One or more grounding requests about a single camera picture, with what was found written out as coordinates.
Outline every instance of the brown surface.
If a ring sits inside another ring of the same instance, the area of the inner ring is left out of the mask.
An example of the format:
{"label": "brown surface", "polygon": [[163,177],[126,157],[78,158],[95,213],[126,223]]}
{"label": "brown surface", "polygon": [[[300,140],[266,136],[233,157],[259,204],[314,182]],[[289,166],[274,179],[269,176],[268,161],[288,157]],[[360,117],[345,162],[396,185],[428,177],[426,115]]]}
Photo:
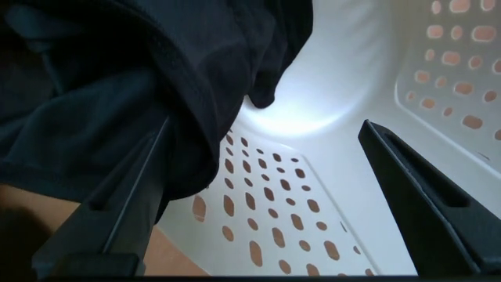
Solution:
{"label": "brown surface", "polygon": [[[54,232],[78,207],[78,203],[58,200],[0,184],[0,207],[26,208],[36,214]],[[153,228],[144,263],[146,264],[146,275],[207,275],[184,256],[156,227]]]}

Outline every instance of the laundry basket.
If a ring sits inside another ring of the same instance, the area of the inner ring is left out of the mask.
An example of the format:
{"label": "laundry basket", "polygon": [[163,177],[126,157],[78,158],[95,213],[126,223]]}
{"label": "laundry basket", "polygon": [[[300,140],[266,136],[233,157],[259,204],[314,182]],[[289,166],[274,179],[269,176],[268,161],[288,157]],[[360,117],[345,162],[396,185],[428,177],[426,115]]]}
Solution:
{"label": "laundry basket", "polygon": [[313,4],[274,104],[245,101],[214,182],[159,223],[211,275],[416,273],[357,140],[366,119],[501,216],[501,2]]}

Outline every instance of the white laundry basket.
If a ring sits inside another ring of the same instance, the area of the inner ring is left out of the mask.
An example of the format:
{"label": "white laundry basket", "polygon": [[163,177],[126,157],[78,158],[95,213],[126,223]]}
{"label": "white laundry basket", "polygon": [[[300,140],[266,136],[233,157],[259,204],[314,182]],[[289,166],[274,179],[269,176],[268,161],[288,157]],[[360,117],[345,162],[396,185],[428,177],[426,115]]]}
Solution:
{"label": "white laundry basket", "polygon": [[215,181],[160,221],[211,275],[416,273],[357,140],[365,119],[501,216],[501,2],[313,4],[274,104],[244,103]]}

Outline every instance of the black garment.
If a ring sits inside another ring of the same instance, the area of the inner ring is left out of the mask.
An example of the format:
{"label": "black garment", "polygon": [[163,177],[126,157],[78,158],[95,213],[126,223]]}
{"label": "black garment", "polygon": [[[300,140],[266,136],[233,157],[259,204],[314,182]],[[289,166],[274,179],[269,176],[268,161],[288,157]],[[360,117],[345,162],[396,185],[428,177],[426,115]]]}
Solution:
{"label": "black garment", "polygon": [[5,21],[41,62],[0,57],[0,183],[72,201],[168,115],[164,204],[202,190],[243,97],[271,104],[312,31],[311,0],[17,2]]}

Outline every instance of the black cloth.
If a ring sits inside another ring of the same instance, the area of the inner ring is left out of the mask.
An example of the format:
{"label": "black cloth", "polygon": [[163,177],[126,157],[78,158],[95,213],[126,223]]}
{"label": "black cloth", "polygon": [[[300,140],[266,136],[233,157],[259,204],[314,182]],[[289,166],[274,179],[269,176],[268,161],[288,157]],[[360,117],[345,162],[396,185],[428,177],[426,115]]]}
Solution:
{"label": "black cloth", "polygon": [[170,116],[160,212],[212,181],[244,96],[270,105],[312,32],[311,0],[15,3],[5,22],[36,56],[0,56],[0,183],[83,201]]}

